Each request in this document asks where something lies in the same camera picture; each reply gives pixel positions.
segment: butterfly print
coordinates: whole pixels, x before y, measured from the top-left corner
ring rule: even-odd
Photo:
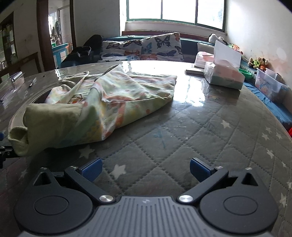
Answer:
[[[106,53],[103,55],[103,57],[121,57],[121,56],[123,55],[120,53]]]
[[[182,48],[181,47],[179,47],[179,46],[174,46],[174,47],[178,50],[179,54],[182,54]]]
[[[168,53],[157,53],[157,55],[164,56],[164,57],[174,57],[176,50],[172,50]]]
[[[128,51],[128,50],[126,50],[125,51],[125,56],[127,56],[127,55],[136,55],[136,56],[139,56],[139,50],[132,50],[132,51]]]
[[[168,47],[171,46],[171,45],[170,45],[170,42],[169,42],[169,40],[170,40],[170,35],[166,36],[166,37],[164,38],[164,40],[161,40],[161,39],[159,39],[158,37],[155,37],[154,39],[155,39],[155,41],[157,42],[157,48],[161,48],[162,45],[166,45],[166,46],[168,46]]]
[[[119,42],[110,42],[109,45],[106,47],[106,49],[110,49],[110,48],[120,49]]]
[[[152,43],[147,44],[146,48],[142,47],[141,54],[149,54],[152,53]]]
[[[135,55],[129,55],[126,58],[126,61],[131,61],[131,60],[139,60],[140,58],[138,56]]]
[[[180,41],[180,33],[174,33],[174,36],[175,36],[175,40],[177,42],[179,42]]]
[[[142,45],[141,40],[139,40],[139,39],[132,39],[132,40],[127,41],[127,42],[124,44],[123,47],[127,47],[127,46],[129,46],[131,43],[135,43],[135,44],[140,45],[140,46]]]
[[[141,55],[142,60],[158,60],[156,54]]]

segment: windowsill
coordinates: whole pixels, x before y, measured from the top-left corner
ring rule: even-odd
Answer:
[[[226,36],[227,33],[210,28],[191,25],[186,23],[168,22],[168,21],[126,21],[125,30],[160,30],[173,31],[186,34],[196,34],[209,37],[214,33],[217,36]]]

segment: metal screw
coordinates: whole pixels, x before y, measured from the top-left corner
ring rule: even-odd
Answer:
[[[99,197],[99,200],[104,202],[104,203],[109,203],[111,201],[113,201],[114,197],[112,195],[108,195],[108,194],[105,194],[105,195],[101,195]]]
[[[193,201],[193,197],[190,195],[181,195],[178,197],[179,201],[181,201],[182,203],[190,203]]]

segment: pen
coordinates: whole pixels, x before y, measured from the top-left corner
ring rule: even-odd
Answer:
[[[33,79],[32,83],[28,87],[31,88],[35,84],[36,81],[37,81],[37,78]]]

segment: teddy bear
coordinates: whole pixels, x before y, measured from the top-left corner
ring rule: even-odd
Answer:
[[[217,35],[215,35],[215,34],[211,34],[209,36],[209,43],[215,44],[216,40],[227,45],[227,42],[224,40],[224,38],[222,36],[217,37]]]
[[[260,69],[262,71],[266,71],[267,65],[269,64],[269,61],[263,57],[258,57],[258,59],[253,60],[251,57],[248,62],[248,66],[253,69]]]

